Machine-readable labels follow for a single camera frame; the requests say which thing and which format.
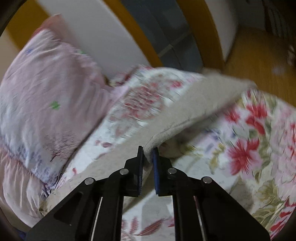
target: brown wooden edge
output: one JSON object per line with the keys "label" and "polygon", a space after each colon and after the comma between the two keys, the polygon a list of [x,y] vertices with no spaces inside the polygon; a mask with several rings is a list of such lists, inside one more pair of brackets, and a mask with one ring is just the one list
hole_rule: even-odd
{"label": "brown wooden edge", "polygon": [[123,26],[131,34],[151,66],[163,66],[150,41],[122,3],[119,0],[104,0],[104,2],[115,13]]}
{"label": "brown wooden edge", "polygon": [[204,67],[222,70],[225,62],[220,39],[205,0],[177,0],[177,3],[193,32]]}

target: wooden floor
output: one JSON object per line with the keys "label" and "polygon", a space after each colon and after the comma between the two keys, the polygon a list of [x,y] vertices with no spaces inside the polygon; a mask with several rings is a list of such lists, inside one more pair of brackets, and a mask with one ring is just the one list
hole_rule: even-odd
{"label": "wooden floor", "polygon": [[254,28],[240,28],[224,74],[253,80],[260,90],[296,106],[296,68],[287,64],[287,44]]}

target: beige blanket underside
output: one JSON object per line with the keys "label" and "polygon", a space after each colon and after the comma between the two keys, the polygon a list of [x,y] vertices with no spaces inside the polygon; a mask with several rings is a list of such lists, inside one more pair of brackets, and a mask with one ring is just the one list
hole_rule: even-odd
{"label": "beige blanket underside", "polygon": [[[87,177],[93,177],[96,180],[103,179],[124,167],[127,159],[136,156],[139,145],[144,147],[144,153],[150,160],[150,153],[153,148],[192,124],[227,107],[227,105],[236,101],[243,91],[255,87],[255,83],[251,81],[242,81],[220,74],[211,74],[201,82],[193,83],[192,87],[179,101],[163,110],[147,126],[141,128],[111,152],[91,163],[84,172],[74,176],[59,189],[54,190],[43,202],[40,212],[46,215]],[[151,166],[150,163],[145,163],[143,184],[151,171]],[[132,200],[133,198],[125,198],[124,206],[129,205]]]}

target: white headboard panel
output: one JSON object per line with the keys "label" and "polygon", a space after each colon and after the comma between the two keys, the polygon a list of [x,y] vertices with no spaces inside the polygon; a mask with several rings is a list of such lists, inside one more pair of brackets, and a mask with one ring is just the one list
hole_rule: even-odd
{"label": "white headboard panel", "polygon": [[134,64],[150,65],[132,36],[102,0],[38,0],[61,13],[81,49],[112,78]]}

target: white wall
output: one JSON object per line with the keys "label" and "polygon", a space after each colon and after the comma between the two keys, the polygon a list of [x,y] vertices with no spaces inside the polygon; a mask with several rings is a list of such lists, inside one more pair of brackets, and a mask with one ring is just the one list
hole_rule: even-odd
{"label": "white wall", "polygon": [[238,27],[238,18],[231,0],[205,0],[215,22],[224,60],[232,48]]}
{"label": "white wall", "polygon": [[239,24],[265,30],[264,8],[261,0],[232,0],[237,11]]}
{"label": "white wall", "polygon": [[112,78],[134,64],[150,65],[129,32],[102,0],[38,0],[61,13],[82,50]]}
{"label": "white wall", "polygon": [[4,31],[0,37],[0,82],[18,52],[19,50],[9,38],[8,33]]}

